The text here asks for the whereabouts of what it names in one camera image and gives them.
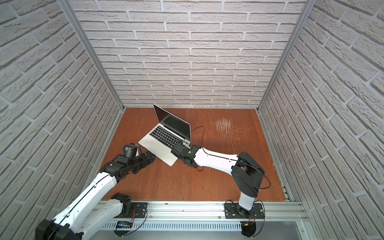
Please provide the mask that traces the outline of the silver laptop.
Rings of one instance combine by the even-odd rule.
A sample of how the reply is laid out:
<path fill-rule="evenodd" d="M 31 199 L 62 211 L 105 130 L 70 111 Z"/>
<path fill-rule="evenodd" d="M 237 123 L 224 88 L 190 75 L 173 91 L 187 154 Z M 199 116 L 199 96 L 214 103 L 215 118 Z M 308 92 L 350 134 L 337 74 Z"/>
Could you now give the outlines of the silver laptop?
<path fill-rule="evenodd" d="M 178 158 L 171 153 L 171 149 L 177 143 L 185 147 L 190 146 L 191 125 L 157 105 L 154 105 L 154 109 L 159 123 L 139 141 L 139 144 L 172 166 Z"/>

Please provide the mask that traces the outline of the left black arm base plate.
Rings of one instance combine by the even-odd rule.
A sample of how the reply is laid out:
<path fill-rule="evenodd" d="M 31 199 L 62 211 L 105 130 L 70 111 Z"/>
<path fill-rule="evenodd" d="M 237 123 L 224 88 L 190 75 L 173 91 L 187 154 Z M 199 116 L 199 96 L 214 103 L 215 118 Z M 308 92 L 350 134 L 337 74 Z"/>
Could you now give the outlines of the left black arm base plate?
<path fill-rule="evenodd" d="M 147 214 L 147 206 L 146 202 L 126 202 L 123 203 L 122 212 L 116 216 L 116 218 L 139 218 L 144 219 Z"/>

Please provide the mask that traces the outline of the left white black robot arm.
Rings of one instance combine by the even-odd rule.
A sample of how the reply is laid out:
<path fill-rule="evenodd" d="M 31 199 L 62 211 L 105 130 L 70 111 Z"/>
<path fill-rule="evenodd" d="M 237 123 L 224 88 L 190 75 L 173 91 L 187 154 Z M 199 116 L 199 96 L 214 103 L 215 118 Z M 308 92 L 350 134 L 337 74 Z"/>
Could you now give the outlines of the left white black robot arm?
<path fill-rule="evenodd" d="M 155 161 L 155 155 L 141 147 L 127 144 L 123 152 L 107 162 L 90 185 L 52 220 L 41 221 L 35 230 L 36 240 L 88 240 L 113 218 L 118 222 L 115 233 L 124 237 L 131 233 L 135 219 L 147 216 L 146 204 L 134 204 L 130 196 L 114 194 L 107 203 L 93 211 L 103 196 L 127 175 L 137 174 Z"/>

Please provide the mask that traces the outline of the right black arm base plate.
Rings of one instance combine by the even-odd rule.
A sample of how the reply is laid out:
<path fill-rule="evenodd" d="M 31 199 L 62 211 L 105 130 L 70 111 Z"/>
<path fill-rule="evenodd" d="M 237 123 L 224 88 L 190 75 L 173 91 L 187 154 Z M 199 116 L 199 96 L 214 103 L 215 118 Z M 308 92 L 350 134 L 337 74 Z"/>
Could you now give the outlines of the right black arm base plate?
<path fill-rule="evenodd" d="M 251 210 L 241 208 L 238 203 L 225 202 L 224 210 L 226 219 L 259 220 L 265 218 L 264 207 L 259 202 L 254 202 Z"/>

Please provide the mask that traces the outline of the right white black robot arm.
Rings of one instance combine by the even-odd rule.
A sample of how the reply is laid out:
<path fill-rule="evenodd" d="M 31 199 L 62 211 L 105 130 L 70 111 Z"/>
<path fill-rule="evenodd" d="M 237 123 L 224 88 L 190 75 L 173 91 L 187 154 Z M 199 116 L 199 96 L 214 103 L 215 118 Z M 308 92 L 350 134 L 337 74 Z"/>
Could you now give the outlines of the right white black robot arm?
<path fill-rule="evenodd" d="M 184 165 L 197 169 L 208 167 L 231 175 L 241 191 L 235 214 L 250 218 L 253 204 L 260 192 L 264 169 L 246 152 L 239 155 L 226 155 L 209 151 L 201 146 L 185 147 L 177 143 L 171 153 L 182 160 Z"/>

